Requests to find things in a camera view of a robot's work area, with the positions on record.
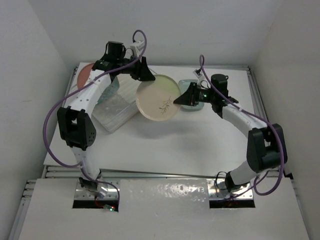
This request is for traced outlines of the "teal rectangular divided plate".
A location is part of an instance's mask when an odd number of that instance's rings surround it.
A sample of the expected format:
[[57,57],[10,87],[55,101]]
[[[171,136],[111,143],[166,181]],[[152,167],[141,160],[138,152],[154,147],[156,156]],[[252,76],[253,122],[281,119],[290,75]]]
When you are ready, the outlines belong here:
[[198,80],[183,79],[178,82],[181,96],[174,103],[181,105],[183,111],[199,111],[204,107],[204,103],[199,100],[202,93],[198,85]]

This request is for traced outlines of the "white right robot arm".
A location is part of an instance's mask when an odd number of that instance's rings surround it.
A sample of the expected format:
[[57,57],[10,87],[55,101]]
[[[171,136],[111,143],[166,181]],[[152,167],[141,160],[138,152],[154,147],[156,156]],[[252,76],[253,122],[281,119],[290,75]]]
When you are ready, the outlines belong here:
[[257,116],[245,113],[239,102],[229,96],[228,79],[227,75],[213,74],[209,88],[192,82],[174,100],[174,104],[194,107],[199,103],[209,103],[220,118],[231,123],[247,138],[245,161],[227,172],[222,184],[224,190],[232,192],[262,172],[285,164],[288,157],[282,127],[276,123],[268,125]]

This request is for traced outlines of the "green and cream round plate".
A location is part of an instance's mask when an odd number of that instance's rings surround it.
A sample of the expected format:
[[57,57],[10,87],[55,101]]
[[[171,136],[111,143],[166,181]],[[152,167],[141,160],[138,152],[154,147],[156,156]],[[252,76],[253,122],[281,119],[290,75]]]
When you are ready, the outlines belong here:
[[139,112],[147,119],[162,122],[172,119],[181,109],[174,100],[181,96],[178,83],[171,77],[156,74],[154,81],[141,82],[135,94]]

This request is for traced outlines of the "pink and cream round plate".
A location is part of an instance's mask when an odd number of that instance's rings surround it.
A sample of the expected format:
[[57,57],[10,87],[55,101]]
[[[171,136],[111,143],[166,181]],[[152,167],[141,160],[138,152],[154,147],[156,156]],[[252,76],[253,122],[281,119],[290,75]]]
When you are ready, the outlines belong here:
[[93,65],[94,65],[94,63],[87,64],[86,66],[84,66],[80,70],[80,72],[77,76],[77,83],[76,83],[76,86],[78,89],[84,87],[86,81],[88,80],[88,78],[90,76],[90,72],[92,70]]

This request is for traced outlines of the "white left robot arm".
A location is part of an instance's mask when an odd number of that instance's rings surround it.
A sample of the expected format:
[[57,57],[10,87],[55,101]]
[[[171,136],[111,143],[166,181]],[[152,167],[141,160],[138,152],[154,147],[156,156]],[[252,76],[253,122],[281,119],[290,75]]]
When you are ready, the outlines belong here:
[[60,137],[72,150],[84,183],[98,183],[101,172],[96,166],[94,155],[89,152],[97,135],[92,122],[95,105],[118,75],[129,75],[140,82],[155,80],[144,57],[146,48],[145,40],[135,41],[130,45],[133,56],[126,58],[124,44],[109,41],[102,58],[93,64],[83,89],[67,107],[60,107],[57,111]]

